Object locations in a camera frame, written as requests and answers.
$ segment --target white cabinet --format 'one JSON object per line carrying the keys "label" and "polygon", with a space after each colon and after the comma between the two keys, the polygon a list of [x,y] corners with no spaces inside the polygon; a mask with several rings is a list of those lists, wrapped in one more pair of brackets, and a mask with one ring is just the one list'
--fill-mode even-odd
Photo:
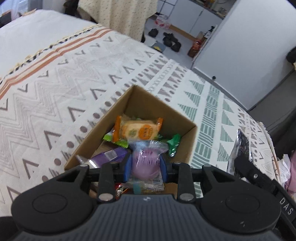
{"label": "white cabinet", "polygon": [[177,0],[166,0],[166,2],[172,4],[172,5],[176,5]]}
{"label": "white cabinet", "polygon": [[170,16],[173,8],[174,8],[174,5],[165,2],[164,5],[163,5],[163,8],[160,11],[160,14]]}
{"label": "white cabinet", "polygon": [[161,10],[161,7],[163,6],[163,4],[164,4],[164,1],[158,0],[156,12],[160,13],[160,10]]}
{"label": "white cabinet", "polygon": [[205,9],[190,31],[190,35],[197,37],[200,31],[205,34],[209,29],[211,29],[211,26],[215,26],[216,24],[219,25],[222,21],[223,20],[221,18]]}
{"label": "white cabinet", "polygon": [[200,5],[189,0],[178,0],[169,21],[175,27],[190,33],[203,9]]}

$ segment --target orange stripe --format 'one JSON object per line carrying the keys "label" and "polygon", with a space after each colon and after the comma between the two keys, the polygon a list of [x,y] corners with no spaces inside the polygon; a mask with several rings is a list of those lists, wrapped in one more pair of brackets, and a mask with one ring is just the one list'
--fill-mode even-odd
{"label": "orange stripe", "polygon": [[1,92],[1,94],[0,94],[0,99],[1,99],[1,98],[7,93],[7,91],[9,90],[9,88],[10,88],[11,86],[16,85],[16,84],[22,82],[23,80],[25,80],[26,78],[32,76],[34,73],[36,73],[37,71],[39,71],[40,69],[42,69],[43,67],[45,67],[46,65],[48,65],[49,63],[51,63],[52,61],[54,61],[56,58],[62,56],[64,53],[67,53],[67,52],[69,52],[69,51],[71,51],[71,50],[74,50],[74,49],[76,49],[76,48],[78,48],[78,47],[80,47],[80,46],[82,46],[82,45],[84,45],[84,44],[86,44],[86,43],[88,43],[88,42],[91,42],[91,41],[93,41],[93,40],[95,40],[95,39],[101,38],[101,37],[103,37],[105,34],[109,33],[110,31],[112,31],[112,30],[109,29],[109,30],[107,30],[106,32],[101,33],[99,36],[96,36],[96,37],[90,38],[90,39],[88,39],[88,40],[86,40],[86,41],[84,41],[84,42],[82,42],[82,43],[80,43],[80,44],[78,44],[78,45],[72,47],[71,49],[67,49],[67,50],[62,51],[61,53],[59,53],[59,55],[53,56],[52,58],[50,58],[49,60],[45,61],[43,64],[41,64],[40,66],[38,66],[36,69],[34,69],[33,71],[31,71],[30,73],[28,73],[27,75],[25,75],[24,77],[22,77],[21,79],[15,81],[15,82],[12,82],[12,83],[10,83],[10,82],[9,82],[9,83],[6,82],[6,83],[8,83],[8,86],[3,86],[3,87],[0,89],[0,92]]}
{"label": "orange stripe", "polygon": [[56,50],[53,50],[51,53],[45,55],[41,60],[39,60],[38,62],[36,62],[36,63],[34,63],[33,65],[31,65],[29,68],[25,69],[23,72],[19,73],[18,75],[14,76],[14,77],[12,77],[12,78],[10,78],[10,79],[7,79],[7,81],[9,81],[9,80],[13,80],[13,79],[16,79],[16,78],[19,77],[21,74],[23,74],[24,72],[26,72],[26,71],[29,70],[30,68],[34,67],[36,64],[42,62],[43,60],[45,60],[45,59],[48,58],[49,56],[51,56],[51,55],[53,55],[54,53],[56,53],[56,51],[59,51],[60,49],[63,49],[63,48],[66,48],[66,47],[68,47],[68,46],[70,46],[70,45],[72,45],[72,44],[75,44],[75,43],[77,43],[77,42],[79,42],[79,41],[81,41],[81,40],[83,40],[83,39],[85,39],[85,38],[93,37],[93,36],[95,36],[96,34],[98,34],[99,32],[101,32],[101,31],[103,31],[103,30],[106,30],[106,29],[108,29],[108,28],[99,29],[99,30],[97,30],[96,32],[94,32],[94,33],[91,34],[91,35],[88,35],[88,36],[83,37],[83,38],[78,38],[78,39],[76,39],[75,41],[73,41],[73,42],[71,42],[71,43],[69,43],[69,44],[67,44],[67,45],[65,45],[65,46],[63,46],[63,47],[60,47],[60,48],[58,48],[58,49],[56,49]]}

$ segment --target orange snack wrapper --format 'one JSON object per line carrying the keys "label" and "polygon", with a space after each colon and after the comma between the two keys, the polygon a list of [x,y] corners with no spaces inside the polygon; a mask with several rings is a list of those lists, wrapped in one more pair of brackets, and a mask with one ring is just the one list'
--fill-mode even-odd
{"label": "orange snack wrapper", "polygon": [[123,120],[118,116],[115,121],[112,141],[126,140],[154,140],[161,129],[163,118],[152,120]]}

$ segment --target cardboard box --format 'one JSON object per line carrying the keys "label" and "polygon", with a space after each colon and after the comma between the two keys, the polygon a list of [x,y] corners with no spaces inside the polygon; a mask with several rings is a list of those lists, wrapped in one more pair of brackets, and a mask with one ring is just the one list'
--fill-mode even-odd
{"label": "cardboard box", "polygon": [[[182,136],[178,150],[175,157],[172,158],[172,161],[189,162],[197,133],[197,126],[146,90],[138,86],[132,86],[89,132],[65,164],[65,170],[79,165],[75,157],[76,155],[91,158],[95,152],[98,154],[97,150],[99,147],[100,150],[110,148],[110,146],[104,146],[105,144],[102,139],[114,126],[116,117],[123,114],[144,120],[154,120],[158,117],[162,117],[163,124],[160,130],[161,135],[168,139],[172,138],[172,136],[177,133]],[[176,184],[165,185],[165,193],[175,193],[176,190]]]}

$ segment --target beige curtain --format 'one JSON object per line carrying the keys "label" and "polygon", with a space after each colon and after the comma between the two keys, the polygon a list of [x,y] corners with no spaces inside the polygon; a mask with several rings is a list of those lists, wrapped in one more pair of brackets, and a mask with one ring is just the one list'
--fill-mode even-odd
{"label": "beige curtain", "polygon": [[146,19],[156,13],[157,0],[80,0],[82,18],[96,22],[140,41]]}

